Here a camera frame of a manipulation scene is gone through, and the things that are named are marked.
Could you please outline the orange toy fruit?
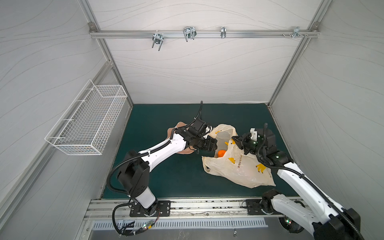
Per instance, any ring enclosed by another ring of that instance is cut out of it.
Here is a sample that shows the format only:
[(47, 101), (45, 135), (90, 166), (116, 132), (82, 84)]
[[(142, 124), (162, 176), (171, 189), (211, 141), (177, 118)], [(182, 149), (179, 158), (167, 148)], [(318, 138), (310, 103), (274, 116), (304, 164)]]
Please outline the orange toy fruit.
[(225, 154), (226, 154), (226, 150), (219, 150), (218, 154), (217, 154), (217, 157), (218, 158), (222, 158)]

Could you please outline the cream banana-print plastic bag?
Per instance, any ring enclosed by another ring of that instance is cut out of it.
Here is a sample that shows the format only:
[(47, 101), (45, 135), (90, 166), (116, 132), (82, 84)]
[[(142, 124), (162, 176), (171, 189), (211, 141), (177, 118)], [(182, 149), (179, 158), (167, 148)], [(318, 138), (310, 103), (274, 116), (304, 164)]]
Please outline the cream banana-print plastic bag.
[[(244, 154), (232, 140), (237, 132), (231, 125), (220, 124), (209, 133), (216, 139), (218, 149), (214, 157), (202, 157), (206, 173), (228, 179), (229, 181), (247, 188), (259, 186), (275, 186), (271, 170), (264, 167), (252, 154)], [(222, 158), (218, 158), (219, 150), (226, 150)]]

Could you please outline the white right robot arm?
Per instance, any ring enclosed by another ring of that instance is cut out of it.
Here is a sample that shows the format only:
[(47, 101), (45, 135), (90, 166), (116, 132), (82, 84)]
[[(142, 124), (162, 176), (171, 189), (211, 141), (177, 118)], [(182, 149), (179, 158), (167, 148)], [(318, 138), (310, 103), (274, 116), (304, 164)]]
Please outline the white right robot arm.
[(278, 212), (292, 220), (316, 240), (362, 240), (361, 217), (352, 208), (345, 209), (330, 198), (299, 168), (294, 160), (276, 146), (276, 136), (268, 125), (251, 129), (233, 142), (245, 155), (254, 155), (263, 166), (276, 170), (308, 205), (307, 208), (289, 200), (276, 190), (263, 194), (261, 206), (265, 213)]

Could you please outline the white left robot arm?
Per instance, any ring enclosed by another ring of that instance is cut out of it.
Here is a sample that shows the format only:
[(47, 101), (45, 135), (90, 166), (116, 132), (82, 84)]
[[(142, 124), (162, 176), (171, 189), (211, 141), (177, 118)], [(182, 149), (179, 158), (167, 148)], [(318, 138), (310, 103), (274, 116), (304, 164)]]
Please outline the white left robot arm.
[(117, 180), (123, 193), (142, 208), (144, 215), (152, 216), (158, 206), (158, 199), (149, 187), (151, 171), (174, 154), (196, 150), (215, 152), (217, 140), (209, 136), (212, 129), (210, 124), (196, 118), (191, 124), (168, 129), (169, 136), (159, 144), (138, 153), (127, 153), (126, 163), (117, 169)]

